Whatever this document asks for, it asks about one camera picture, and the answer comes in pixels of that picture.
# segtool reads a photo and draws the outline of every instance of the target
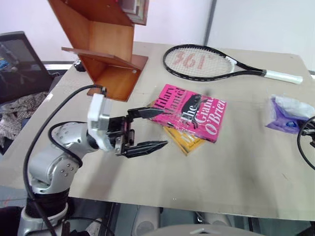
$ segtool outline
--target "racket strings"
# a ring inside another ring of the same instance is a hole
[[[195,77],[215,77],[232,72],[233,65],[224,56],[198,48],[180,48],[165,58],[172,70]]]

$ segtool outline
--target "tennis racket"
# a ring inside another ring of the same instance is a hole
[[[258,69],[214,48],[194,44],[178,45],[167,50],[163,65],[173,75],[193,81],[214,81],[238,75],[258,75],[294,84],[303,81],[302,76]]]

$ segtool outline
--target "white wall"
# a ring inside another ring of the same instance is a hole
[[[315,70],[315,0],[218,0],[211,47],[298,54]]]
[[[146,26],[136,26],[135,41],[154,43],[203,42],[210,0],[150,0]],[[71,47],[46,0],[3,0],[0,33],[22,30],[41,60],[74,60],[61,51]]]

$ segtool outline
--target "pink book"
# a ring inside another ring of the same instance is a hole
[[[165,85],[152,107],[165,112],[151,120],[215,143],[226,102],[192,91]]]

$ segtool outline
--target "robotic arm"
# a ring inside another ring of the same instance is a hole
[[[134,118],[151,118],[163,113],[163,110],[144,107],[128,110],[125,117],[110,118],[110,109],[109,99],[102,94],[94,94],[88,123],[64,122],[54,125],[49,131],[52,143],[29,163],[31,187],[36,202],[43,208],[57,235],[69,233],[61,220],[68,210],[66,200],[70,185],[82,165],[81,159],[87,153],[114,149],[115,155],[132,158],[150,154],[167,144],[167,141],[152,141],[133,146],[134,130],[130,129]],[[36,232],[50,235],[46,229],[34,201],[28,198],[27,206],[21,213],[18,235]]]

